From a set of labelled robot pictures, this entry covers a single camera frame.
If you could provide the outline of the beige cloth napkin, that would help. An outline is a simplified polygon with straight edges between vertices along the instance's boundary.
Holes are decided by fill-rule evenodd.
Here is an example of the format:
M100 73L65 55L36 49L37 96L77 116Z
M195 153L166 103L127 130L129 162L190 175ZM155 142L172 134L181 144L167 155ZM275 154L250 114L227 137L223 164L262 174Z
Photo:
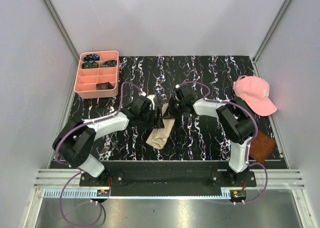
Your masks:
M163 119L164 128L154 128L146 140L149 146L161 150L164 148L173 129L175 119Z

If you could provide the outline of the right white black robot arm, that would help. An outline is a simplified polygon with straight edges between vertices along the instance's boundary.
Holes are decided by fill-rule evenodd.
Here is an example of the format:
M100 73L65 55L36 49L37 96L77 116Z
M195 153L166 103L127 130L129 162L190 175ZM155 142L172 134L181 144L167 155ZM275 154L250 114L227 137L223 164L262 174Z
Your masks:
M162 117L177 119L182 114L216 118L230 141L228 183L239 186L245 180L243 173L249 167L249 151L258 135L258 125L247 104L240 97L232 100L198 98L188 87L177 85Z

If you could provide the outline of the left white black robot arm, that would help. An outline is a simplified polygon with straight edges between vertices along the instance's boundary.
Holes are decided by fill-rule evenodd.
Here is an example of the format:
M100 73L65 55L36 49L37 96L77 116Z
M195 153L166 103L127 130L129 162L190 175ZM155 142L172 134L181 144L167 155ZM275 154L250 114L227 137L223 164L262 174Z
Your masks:
M148 129L163 126L156 95L142 94L111 115L95 119L71 119L54 140L52 148L69 166L88 173L95 185L103 186L108 181L108 174L104 171L104 165L91 154L94 141L136 126Z

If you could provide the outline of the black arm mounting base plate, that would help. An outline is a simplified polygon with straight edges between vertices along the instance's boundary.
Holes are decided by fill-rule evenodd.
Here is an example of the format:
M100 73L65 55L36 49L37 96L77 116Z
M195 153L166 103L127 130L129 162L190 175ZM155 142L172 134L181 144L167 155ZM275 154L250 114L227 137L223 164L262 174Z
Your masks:
M85 173L82 187L111 185L112 198L220 196L222 188L256 188L253 171L235 180L226 161L104 161L99 178Z

